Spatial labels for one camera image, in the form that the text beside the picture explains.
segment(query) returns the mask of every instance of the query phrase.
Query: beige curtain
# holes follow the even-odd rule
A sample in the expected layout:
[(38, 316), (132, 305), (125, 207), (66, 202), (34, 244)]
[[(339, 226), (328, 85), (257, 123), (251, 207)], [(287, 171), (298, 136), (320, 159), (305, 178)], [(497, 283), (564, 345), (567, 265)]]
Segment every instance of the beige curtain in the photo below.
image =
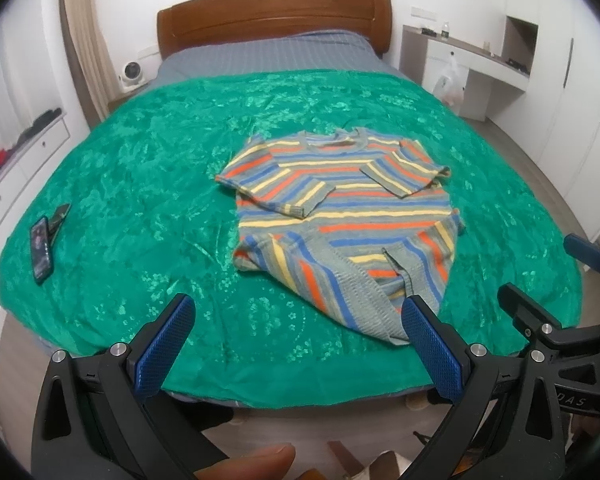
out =
[(98, 26), (94, 0), (64, 0), (69, 34), (100, 120), (109, 115), (109, 102), (120, 94), (116, 71)]

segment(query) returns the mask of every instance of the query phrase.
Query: plastic bag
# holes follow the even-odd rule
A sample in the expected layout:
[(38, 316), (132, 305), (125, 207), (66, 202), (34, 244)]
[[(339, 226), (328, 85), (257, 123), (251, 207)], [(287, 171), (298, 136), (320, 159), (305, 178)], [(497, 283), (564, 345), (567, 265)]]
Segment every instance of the plastic bag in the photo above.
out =
[(432, 94), (451, 108), (453, 113), (456, 115), (460, 113), (462, 101), (464, 101), (464, 88), (462, 88), (458, 62), (453, 53), (451, 53), (449, 63), (442, 71), (440, 79), (433, 87)]

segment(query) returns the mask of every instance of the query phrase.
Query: gray bed sheet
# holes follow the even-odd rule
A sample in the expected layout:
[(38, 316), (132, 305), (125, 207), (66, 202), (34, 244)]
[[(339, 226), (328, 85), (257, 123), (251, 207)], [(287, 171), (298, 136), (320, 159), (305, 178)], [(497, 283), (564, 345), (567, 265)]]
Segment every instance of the gray bed sheet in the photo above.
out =
[(331, 68), (405, 76), (348, 30), (318, 30), (274, 40), (196, 46), (164, 60), (146, 91), (196, 77)]

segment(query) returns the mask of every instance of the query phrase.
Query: striped shirt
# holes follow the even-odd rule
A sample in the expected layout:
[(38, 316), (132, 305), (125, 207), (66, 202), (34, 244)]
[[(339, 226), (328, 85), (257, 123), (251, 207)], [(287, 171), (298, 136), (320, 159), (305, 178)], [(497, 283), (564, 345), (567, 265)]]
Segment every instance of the striped shirt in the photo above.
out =
[(440, 308), (462, 226), (449, 168), (366, 128), (251, 137), (216, 180), (237, 191), (234, 264), (263, 270), (344, 326), (394, 344), (404, 298)]

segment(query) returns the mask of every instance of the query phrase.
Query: bed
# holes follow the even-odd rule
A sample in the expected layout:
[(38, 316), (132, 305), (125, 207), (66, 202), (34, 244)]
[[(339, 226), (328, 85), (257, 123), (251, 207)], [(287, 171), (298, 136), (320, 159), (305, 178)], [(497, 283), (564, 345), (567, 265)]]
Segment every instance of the bed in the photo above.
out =
[[(264, 273), (232, 266), (235, 197), (213, 179), (244, 139), (366, 126), (417, 139), (451, 167), (445, 187), (466, 232), (442, 320), (491, 351), (519, 350), (525, 341), (496, 304), (497, 288), (513, 282), (576, 324), (580, 275), (560, 231), (464, 121), (378, 59), (391, 22), (390, 0), (191, 0), (160, 11), (156, 81), (94, 129), (32, 202), (0, 257), (1, 305), (51, 344), (91, 354), (129, 341), (187, 293), (196, 325), (164, 385), (186, 396), (278, 408), (426, 386), (412, 348), (351, 332)], [(254, 62), (254, 52), (291, 44), (336, 45), (351, 66)], [(64, 202), (56, 269), (36, 286), (28, 230)]]

